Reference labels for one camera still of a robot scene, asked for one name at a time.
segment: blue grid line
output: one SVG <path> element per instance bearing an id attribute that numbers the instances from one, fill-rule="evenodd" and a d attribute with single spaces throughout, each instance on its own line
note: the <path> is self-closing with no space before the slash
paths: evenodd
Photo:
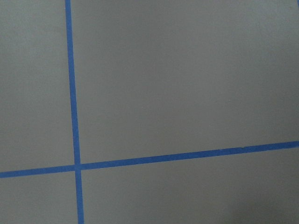
<path id="1" fill-rule="evenodd" d="M 299 141 L 282 142 L 282 143 L 274 143 L 274 144 L 258 145 L 258 146 L 215 149 L 215 150 L 199 151 L 199 152 L 192 152 L 192 153 L 149 156 L 149 157 L 141 157 L 141 158 L 133 158 L 133 159 L 125 159 L 125 160 L 83 163 L 78 166 L 68 165 L 68 166 L 60 166 L 60 167 L 8 171 L 8 172 L 1 172 L 0 178 L 69 172 L 69 171 L 76 171 L 75 169 L 77 168 L 79 169 L 79 171 L 81 171 L 81 170 L 89 170 L 89 169 L 131 166 L 131 165 L 155 163 L 155 162 L 167 162 L 167 161 L 188 160 L 188 159 L 197 159 L 197 158 L 214 157 L 214 156 L 265 152 L 265 151 L 273 151 L 273 150 L 291 149 L 296 147 L 299 147 Z"/>
<path id="2" fill-rule="evenodd" d="M 77 98 L 76 98 L 76 83 L 75 83 L 75 66 L 74 66 L 73 37 L 72 37 L 72 26 L 71 26 L 71 0 L 65 0 L 65 22 L 66 22 L 67 54 L 68 54 L 68 65 L 69 65 L 69 80 L 70 80 L 71 124 L 72 124 L 73 147 L 74 147 L 77 216 L 78 216 L 78 224 L 84 224 L 80 144 L 79 144 Z"/>

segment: vertical blue line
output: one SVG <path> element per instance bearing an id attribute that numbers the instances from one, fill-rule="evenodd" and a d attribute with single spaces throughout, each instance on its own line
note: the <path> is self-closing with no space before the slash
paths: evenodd
<path id="1" fill-rule="evenodd" d="M 75 161 L 77 215 L 78 215 L 78 224 L 84 224 L 75 67 L 74 67 L 74 53 L 73 53 L 73 37 L 72 37 L 72 28 L 71 28 L 71 0 L 65 0 L 65 20 L 66 20 L 67 52 L 68 52 L 68 62 L 69 62 L 71 123 L 72 123 L 72 131 L 73 131 L 73 147 L 74 147 L 74 161 Z"/>

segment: floor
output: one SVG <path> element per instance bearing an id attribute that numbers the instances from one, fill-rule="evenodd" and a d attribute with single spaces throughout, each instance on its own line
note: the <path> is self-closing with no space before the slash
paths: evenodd
<path id="1" fill-rule="evenodd" d="M 295 0 L 0 17 L 0 223 L 299 223 Z"/>

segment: gray surface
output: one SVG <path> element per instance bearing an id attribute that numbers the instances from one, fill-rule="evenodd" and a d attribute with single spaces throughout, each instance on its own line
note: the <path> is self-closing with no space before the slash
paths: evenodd
<path id="1" fill-rule="evenodd" d="M 0 0 L 0 171 L 73 164 L 64 1 Z"/>
<path id="2" fill-rule="evenodd" d="M 82 162 L 298 140 L 295 0 L 72 1 Z"/>
<path id="3" fill-rule="evenodd" d="M 299 223 L 298 150 L 83 171 L 85 223 Z"/>
<path id="4" fill-rule="evenodd" d="M 0 180 L 1 224 L 77 223 L 75 174 Z"/>

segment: blue tape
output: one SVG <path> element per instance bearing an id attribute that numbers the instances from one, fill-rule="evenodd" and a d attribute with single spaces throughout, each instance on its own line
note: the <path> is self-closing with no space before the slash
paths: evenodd
<path id="1" fill-rule="evenodd" d="M 271 150 L 278 150 L 278 149 L 289 149 L 295 147 L 299 147 L 299 141 L 274 143 L 274 144 L 259 145 L 259 146 L 216 149 L 216 150 L 201 151 L 201 152 L 194 152 L 194 153 L 160 155 L 160 156 L 142 157 L 142 158 L 126 159 L 126 160 L 85 163 L 81 165 L 81 169 L 87 170 L 87 169 L 99 169 L 99 168 L 108 168 L 108 167 L 130 166 L 130 165 L 154 163 L 154 162 L 188 160 L 188 159 L 222 156 L 222 155 L 253 153 L 253 152 L 271 151 Z"/>
<path id="2" fill-rule="evenodd" d="M 40 175 L 40 174 L 53 174 L 53 173 L 69 172 L 69 171 L 74 171 L 74 170 L 75 170 L 74 165 L 60 166 L 60 167 L 36 168 L 36 169 L 25 169 L 25 170 L 1 172 L 0 178 Z"/>
<path id="3" fill-rule="evenodd" d="M 75 161 L 77 216 L 78 216 L 78 224 L 84 224 L 80 144 L 79 144 L 77 98 L 76 98 L 76 83 L 75 83 L 75 66 L 74 66 L 74 53 L 73 53 L 73 37 L 72 37 L 72 28 L 71 28 L 71 0 L 65 0 L 65 21 L 66 21 L 66 36 L 67 36 L 67 52 L 68 52 L 68 62 L 69 62 L 71 123 L 72 123 L 72 131 L 73 131 L 73 147 L 74 147 L 74 161 Z"/>

